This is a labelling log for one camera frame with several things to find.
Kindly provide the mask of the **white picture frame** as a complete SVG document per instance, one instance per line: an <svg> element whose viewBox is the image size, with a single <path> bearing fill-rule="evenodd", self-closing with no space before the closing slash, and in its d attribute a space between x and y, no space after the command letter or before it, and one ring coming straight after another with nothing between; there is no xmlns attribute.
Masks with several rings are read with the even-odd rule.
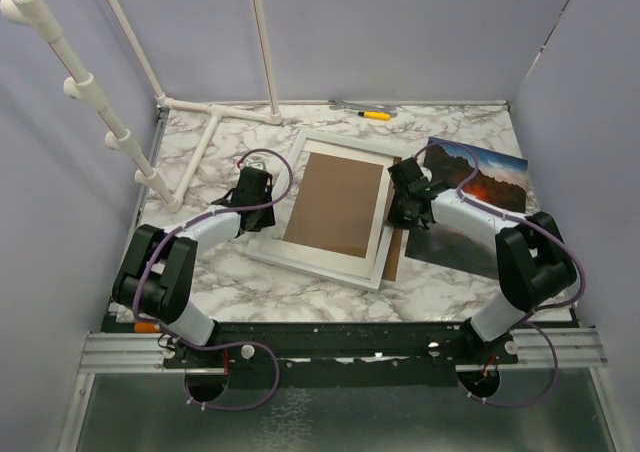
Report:
<svg viewBox="0 0 640 452"><path fill-rule="evenodd" d="M388 168L402 151L364 139L302 131L280 175L276 224L248 242L248 257L365 290L380 287L393 238Z"/></svg>

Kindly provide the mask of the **sunset landscape photo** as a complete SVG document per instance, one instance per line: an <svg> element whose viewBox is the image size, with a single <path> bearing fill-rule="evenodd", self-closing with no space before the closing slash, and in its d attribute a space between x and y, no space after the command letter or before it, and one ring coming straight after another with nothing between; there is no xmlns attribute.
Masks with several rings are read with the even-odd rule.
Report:
<svg viewBox="0 0 640 452"><path fill-rule="evenodd" d="M466 194L511 212L525 211L529 185L527 160L436 138L428 143L422 166L430 173L431 181L456 188L478 166L477 174L463 187ZM496 260L485 246L440 224L430 225L426 230L411 230L405 256L490 279L498 277Z"/></svg>

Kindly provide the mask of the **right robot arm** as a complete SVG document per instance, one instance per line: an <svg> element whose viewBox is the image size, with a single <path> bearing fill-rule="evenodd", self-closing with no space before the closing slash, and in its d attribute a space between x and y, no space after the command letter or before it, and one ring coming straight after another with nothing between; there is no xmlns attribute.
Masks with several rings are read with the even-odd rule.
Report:
<svg viewBox="0 0 640 452"><path fill-rule="evenodd" d="M584 292L584 268L549 214L512 213L461 187L432 183L414 157L388 172L394 188L390 225L407 230L443 225L483 244L496 258L500 291L462 326L459 350L467 361L486 360L495 351L495 340L544 310L547 300L575 282L580 283L578 292Z"/></svg>

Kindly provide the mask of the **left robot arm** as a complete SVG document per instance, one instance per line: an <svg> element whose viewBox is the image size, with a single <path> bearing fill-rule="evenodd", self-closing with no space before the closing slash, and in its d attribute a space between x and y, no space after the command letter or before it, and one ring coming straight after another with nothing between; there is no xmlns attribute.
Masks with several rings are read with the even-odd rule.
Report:
<svg viewBox="0 0 640 452"><path fill-rule="evenodd" d="M206 367L220 357L220 325L191 300L196 259L246 232L275 224L273 176L241 169L234 188L179 225L136 228L112 286L112 300L187 342L186 354Z"/></svg>

